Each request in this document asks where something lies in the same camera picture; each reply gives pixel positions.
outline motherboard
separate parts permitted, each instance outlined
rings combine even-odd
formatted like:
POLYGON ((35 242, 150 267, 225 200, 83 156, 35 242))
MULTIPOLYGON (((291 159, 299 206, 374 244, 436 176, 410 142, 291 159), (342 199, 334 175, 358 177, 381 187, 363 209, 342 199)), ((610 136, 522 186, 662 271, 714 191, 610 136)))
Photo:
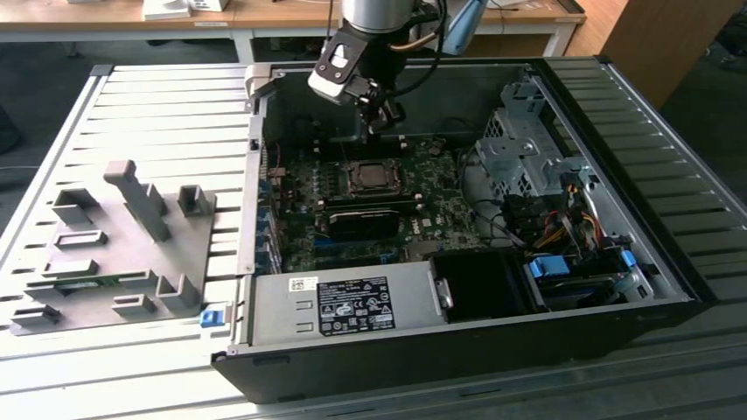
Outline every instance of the motherboard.
POLYGON ((484 246, 458 189, 462 150, 437 137, 400 139, 396 157, 351 159, 351 147, 327 145, 341 160, 299 151, 269 171, 282 271, 422 261, 484 246))

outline metal workbench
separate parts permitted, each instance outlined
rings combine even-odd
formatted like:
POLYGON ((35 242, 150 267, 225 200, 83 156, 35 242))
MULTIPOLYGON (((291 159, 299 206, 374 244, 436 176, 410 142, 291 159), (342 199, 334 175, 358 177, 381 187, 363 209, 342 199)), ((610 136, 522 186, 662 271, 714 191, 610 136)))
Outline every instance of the metal workbench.
MULTIPOLYGON (((578 96, 596 102, 593 106, 609 104, 610 110, 638 117, 642 112, 648 123, 666 129, 638 97, 621 96, 606 87, 593 92, 593 85, 609 77, 600 78, 589 60, 569 66, 557 63, 554 69, 577 87, 578 96)), ((135 160, 139 179, 153 182, 162 193, 183 184, 199 184, 217 193, 205 301, 226 302, 235 296, 247 133, 243 67, 118 66, 110 74, 99 74, 87 78, 0 240, 1 418, 742 417, 747 258, 740 253, 704 262, 721 304, 681 326, 640 337, 602 359, 262 407, 246 402, 210 368, 210 353, 229 343, 226 327, 201 329, 195 318, 10 335, 11 309, 17 300, 27 299, 21 292, 23 277, 41 263, 38 246, 55 221, 46 204, 59 185, 81 183, 110 158, 135 160)), ((640 145, 626 152, 629 164, 638 167, 636 180, 650 196, 660 195, 661 188, 685 188, 692 196, 680 194, 677 206, 712 205, 705 195, 714 188, 701 168, 694 175, 677 172, 661 177, 666 170, 661 159, 698 164, 682 144, 640 145), (654 159, 670 153, 676 159, 654 159), (646 172, 654 163, 658 169, 646 172)), ((694 235, 688 240, 737 242, 742 234, 694 235)))

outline slotted metal table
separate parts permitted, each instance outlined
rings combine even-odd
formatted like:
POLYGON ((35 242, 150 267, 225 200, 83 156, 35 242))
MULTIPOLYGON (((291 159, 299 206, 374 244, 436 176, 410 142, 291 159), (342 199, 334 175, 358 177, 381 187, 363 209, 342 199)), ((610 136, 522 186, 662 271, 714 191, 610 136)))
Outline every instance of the slotted metal table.
POLYGON ((593 111, 592 122, 721 304, 598 360, 270 406, 246 402, 210 368, 210 353, 229 343, 227 326, 201 329, 186 318, 14 337, 7 319, 27 299, 23 283, 55 221, 49 202, 61 186, 82 183, 111 158, 133 159, 138 178, 162 193, 185 184, 217 193, 203 299, 219 303, 235 296, 245 68, 117 66, 87 78, 0 240, 0 417, 742 417, 741 204, 612 66, 592 59, 548 62, 582 109, 593 111))

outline white box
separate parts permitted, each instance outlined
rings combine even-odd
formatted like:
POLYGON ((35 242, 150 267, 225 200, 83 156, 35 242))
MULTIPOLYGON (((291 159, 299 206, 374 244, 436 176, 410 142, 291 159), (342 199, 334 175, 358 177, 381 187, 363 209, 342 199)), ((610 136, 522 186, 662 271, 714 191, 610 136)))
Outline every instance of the white box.
POLYGON ((175 19, 189 17, 186 0, 142 0, 142 20, 175 19))
POLYGON ((222 11, 229 0, 189 0, 189 8, 193 11, 222 11))

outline desk leg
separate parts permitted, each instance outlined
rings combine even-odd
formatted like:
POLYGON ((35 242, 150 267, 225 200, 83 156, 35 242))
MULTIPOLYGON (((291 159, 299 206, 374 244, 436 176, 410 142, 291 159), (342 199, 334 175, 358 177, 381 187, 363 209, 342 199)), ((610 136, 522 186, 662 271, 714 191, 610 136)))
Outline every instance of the desk leg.
POLYGON ((560 24, 554 33, 549 37, 549 42, 546 42, 545 51, 542 56, 545 57, 561 57, 565 54, 565 48, 570 43, 570 37, 573 36, 576 24, 560 24))
POLYGON ((254 64, 254 50, 251 48, 253 31, 250 29, 237 29, 230 33, 233 44, 235 45, 237 62, 241 64, 254 64))

